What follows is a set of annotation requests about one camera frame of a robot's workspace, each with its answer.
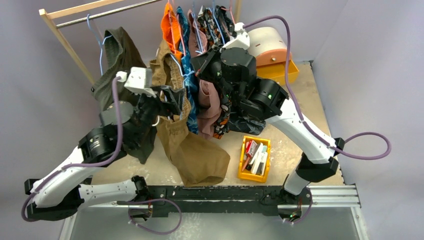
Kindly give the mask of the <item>light blue wire hanger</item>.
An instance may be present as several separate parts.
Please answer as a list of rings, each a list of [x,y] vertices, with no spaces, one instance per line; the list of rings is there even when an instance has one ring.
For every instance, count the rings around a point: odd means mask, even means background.
[[[189,103],[188,122],[197,122],[199,113],[199,92],[200,85],[195,75],[194,68],[191,65],[190,56],[184,55],[178,62],[173,54],[171,59],[177,65],[177,73],[183,78],[182,86],[185,88],[185,94]]]

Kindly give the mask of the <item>tan brown shorts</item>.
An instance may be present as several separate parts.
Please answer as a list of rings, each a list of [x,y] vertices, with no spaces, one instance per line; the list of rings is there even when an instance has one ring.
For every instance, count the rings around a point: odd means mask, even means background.
[[[177,90],[183,88],[183,77],[177,72],[177,64],[171,51],[162,40],[156,58],[149,63],[153,85],[166,85]],[[227,173],[229,154],[217,144],[189,131],[187,126],[190,105],[183,99],[182,115],[161,117],[157,136],[168,160],[177,168],[183,185],[203,187],[221,183]]]

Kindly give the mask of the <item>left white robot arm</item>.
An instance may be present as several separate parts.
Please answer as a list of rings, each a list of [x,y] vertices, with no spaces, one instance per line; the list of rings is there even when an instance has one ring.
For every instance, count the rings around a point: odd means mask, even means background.
[[[59,221],[97,204],[118,201],[142,205],[150,200],[142,176],[101,185],[88,184],[87,180],[131,151],[141,149],[159,118],[182,112],[184,94],[184,89],[166,85],[143,88],[132,104],[119,100],[118,91],[113,89],[113,103],[99,115],[101,125],[87,133],[48,175],[25,181],[27,199],[21,217],[27,222]]]

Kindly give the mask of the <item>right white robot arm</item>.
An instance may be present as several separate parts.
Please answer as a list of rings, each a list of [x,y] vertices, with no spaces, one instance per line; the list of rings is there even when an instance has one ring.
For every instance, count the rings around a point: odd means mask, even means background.
[[[335,156],[345,141],[325,134],[299,113],[294,98],[277,82],[259,77],[256,58],[247,50],[211,48],[190,63],[198,78],[216,84],[244,115],[273,125],[302,150],[300,162],[280,191],[284,202],[294,203],[308,184],[336,173],[339,163]]]

